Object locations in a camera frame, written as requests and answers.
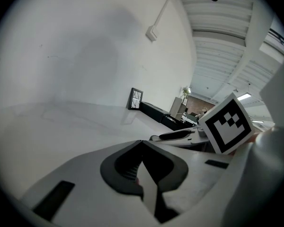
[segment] picture frame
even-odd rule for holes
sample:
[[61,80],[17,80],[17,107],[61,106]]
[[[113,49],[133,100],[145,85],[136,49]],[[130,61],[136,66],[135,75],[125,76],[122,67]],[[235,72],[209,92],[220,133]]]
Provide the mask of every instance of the picture frame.
[[187,98],[185,97],[184,99],[183,99],[183,104],[186,106],[186,104],[187,104]]
[[140,102],[142,102],[142,97],[143,97],[143,92],[141,90],[132,87],[128,109],[139,110]]

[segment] ceiling light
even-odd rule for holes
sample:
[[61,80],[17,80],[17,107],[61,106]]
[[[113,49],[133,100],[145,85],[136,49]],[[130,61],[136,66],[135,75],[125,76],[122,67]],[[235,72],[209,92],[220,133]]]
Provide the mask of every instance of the ceiling light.
[[243,99],[245,99],[245,98],[248,98],[248,97],[250,97],[251,95],[249,94],[249,93],[246,93],[246,94],[244,94],[244,95],[242,95],[242,96],[239,96],[238,97],[238,100],[239,101],[241,101],[241,100],[243,100]]

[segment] black and white square marker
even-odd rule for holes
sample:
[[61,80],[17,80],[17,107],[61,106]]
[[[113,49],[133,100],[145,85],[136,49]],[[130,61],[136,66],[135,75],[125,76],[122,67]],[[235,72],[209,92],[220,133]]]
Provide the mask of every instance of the black and white square marker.
[[232,152],[254,133],[248,114],[233,93],[208,111],[199,124],[216,153]]

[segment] white wall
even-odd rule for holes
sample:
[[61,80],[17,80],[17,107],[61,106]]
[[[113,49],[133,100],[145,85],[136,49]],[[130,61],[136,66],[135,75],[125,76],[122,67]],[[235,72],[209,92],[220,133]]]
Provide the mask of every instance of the white wall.
[[180,0],[18,0],[0,27],[0,108],[51,100],[125,106],[131,87],[169,110],[196,61]]
[[270,112],[265,105],[245,108],[246,112],[251,117],[267,117],[271,118]]

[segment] white floor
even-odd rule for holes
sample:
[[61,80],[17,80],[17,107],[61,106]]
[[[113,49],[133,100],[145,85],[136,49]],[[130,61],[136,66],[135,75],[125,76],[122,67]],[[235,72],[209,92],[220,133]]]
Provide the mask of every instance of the white floor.
[[85,103],[17,105],[0,111],[0,182],[16,198],[67,160],[171,129],[140,111]]

